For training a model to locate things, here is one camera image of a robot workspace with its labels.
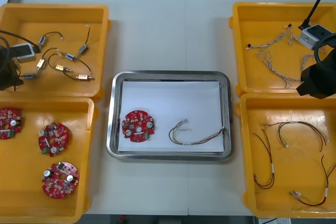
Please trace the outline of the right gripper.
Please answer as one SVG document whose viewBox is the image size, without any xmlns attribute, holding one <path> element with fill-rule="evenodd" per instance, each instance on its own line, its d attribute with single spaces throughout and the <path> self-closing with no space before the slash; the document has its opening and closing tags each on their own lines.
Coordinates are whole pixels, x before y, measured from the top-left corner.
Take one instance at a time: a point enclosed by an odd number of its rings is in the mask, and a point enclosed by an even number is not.
<svg viewBox="0 0 336 224">
<path fill-rule="evenodd" d="M 335 50 L 332 50 L 322 61 L 305 69 L 301 74 L 302 84 L 296 90 L 300 96 L 310 95 L 317 99 L 325 99 L 335 95 L 335 91 L 321 91 L 318 88 L 335 88 Z"/>
</svg>

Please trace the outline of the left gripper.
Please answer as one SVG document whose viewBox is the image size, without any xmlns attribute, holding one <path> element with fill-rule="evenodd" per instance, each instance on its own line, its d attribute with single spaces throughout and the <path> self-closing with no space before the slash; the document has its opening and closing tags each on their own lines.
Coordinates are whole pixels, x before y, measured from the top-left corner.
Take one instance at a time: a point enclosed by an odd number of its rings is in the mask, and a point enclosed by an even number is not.
<svg viewBox="0 0 336 224">
<path fill-rule="evenodd" d="M 18 77 L 9 50 L 1 48 L 1 91 L 10 87 L 21 86 L 22 84 L 24 82 Z"/>
</svg>

